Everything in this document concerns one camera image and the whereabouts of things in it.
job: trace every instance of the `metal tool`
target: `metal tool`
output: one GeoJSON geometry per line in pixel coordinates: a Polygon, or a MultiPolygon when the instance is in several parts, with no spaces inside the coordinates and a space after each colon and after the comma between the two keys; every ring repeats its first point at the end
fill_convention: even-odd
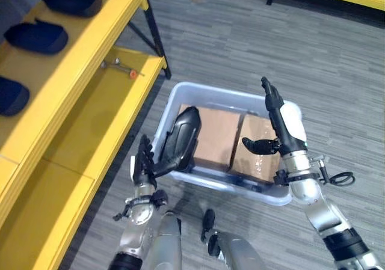
{"type": "Polygon", "coordinates": [[[138,75],[144,76],[144,74],[135,70],[134,68],[128,67],[126,65],[122,65],[122,61],[120,60],[120,58],[116,58],[113,63],[109,63],[109,62],[103,60],[100,67],[102,69],[105,69],[107,67],[112,67],[114,69],[121,70],[125,73],[128,73],[128,75],[132,79],[136,79],[138,77],[138,75]]]}

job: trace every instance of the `black cable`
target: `black cable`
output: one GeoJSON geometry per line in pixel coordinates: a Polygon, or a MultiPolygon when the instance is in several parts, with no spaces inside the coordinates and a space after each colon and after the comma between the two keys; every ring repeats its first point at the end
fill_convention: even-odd
{"type": "Polygon", "coordinates": [[[356,177],[354,177],[353,172],[342,172],[330,178],[330,183],[338,187],[347,187],[353,185],[355,182],[356,177]]]}
{"type": "Polygon", "coordinates": [[[356,182],[356,177],[354,177],[353,172],[342,172],[329,177],[325,167],[320,167],[319,169],[321,170],[321,174],[323,176],[323,179],[320,179],[320,181],[322,181],[324,185],[330,183],[338,187],[347,187],[356,182]]]}

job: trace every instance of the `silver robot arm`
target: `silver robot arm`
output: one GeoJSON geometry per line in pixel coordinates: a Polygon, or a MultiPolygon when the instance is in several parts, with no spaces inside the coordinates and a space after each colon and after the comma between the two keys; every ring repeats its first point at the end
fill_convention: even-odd
{"type": "Polygon", "coordinates": [[[108,270],[140,270],[147,256],[148,269],[181,270],[180,220],[174,213],[162,214],[159,208],[168,198],[163,190],[156,191],[152,168],[151,146],[143,136],[136,156],[131,156],[131,179],[135,195],[126,200],[116,221],[127,218],[126,229],[108,270]]]}
{"type": "Polygon", "coordinates": [[[277,172],[274,181],[278,185],[289,186],[294,200],[303,205],[307,218],[333,256],[338,270],[383,270],[380,261],[338,207],[323,196],[319,173],[313,168],[318,165],[323,176],[320,180],[324,183],[341,184],[350,180],[350,183],[344,184],[346,186],[354,183],[353,174],[346,172],[329,178],[323,159],[310,159],[307,155],[306,133],[300,114],[289,103],[283,102],[267,78],[262,78],[262,86],[277,138],[259,141],[244,138],[242,142],[255,154],[280,153],[285,169],[277,172]]]}

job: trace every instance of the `cardboard box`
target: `cardboard box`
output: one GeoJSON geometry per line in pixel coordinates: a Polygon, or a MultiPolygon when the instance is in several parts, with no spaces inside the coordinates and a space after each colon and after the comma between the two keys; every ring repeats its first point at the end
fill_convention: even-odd
{"type": "Polygon", "coordinates": [[[274,183],[274,176],[279,168],[280,155],[255,155],[249,152],[242,143],[242,138],[261,140],[276,138],[271,122],[267,118],[246,115],[241,126],[239,139],[232,161],[231,172],[245,174],[264,182],[274,183]]]}
{"type": "MultiPolygon", "coordinates": [[[[182,105],[180,112],[187,107],[182,105]]],[[[198,166],[228,171],[241,115],[209,108],[198,107],[198,110],[202,127],[194,162],[198,166]]]]}

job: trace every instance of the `white plastic bin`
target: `white plastic bin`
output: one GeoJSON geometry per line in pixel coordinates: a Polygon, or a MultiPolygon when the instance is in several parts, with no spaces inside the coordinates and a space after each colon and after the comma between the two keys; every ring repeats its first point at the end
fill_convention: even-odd
{"type": "MultiPolygon", "coordinates": [[[[290,103],[301,115],[301,110],[296,104],[287,101],[285,101],[285,103],[290,103]]],[[[155,162],[159,160],[167,132],[172,130],[181,104],[241,113],[247,112],[268,118],[268,111],[265,107],[265,97],[263,96],[225,90],[192,82],[181,82],[173,88],[155,134],[153,141],[155,162]]],[[[192,169],[192,173],[172,171],[168,175],[177,180],[218,191],[243,195],[247,198],[262,201],[273,206],[283,206],[292,200],[288,187],[273,185],[265,191],[258,192],[260,191],[259,184],[253,180],[204,167],[195,166],[192,169]]]]}

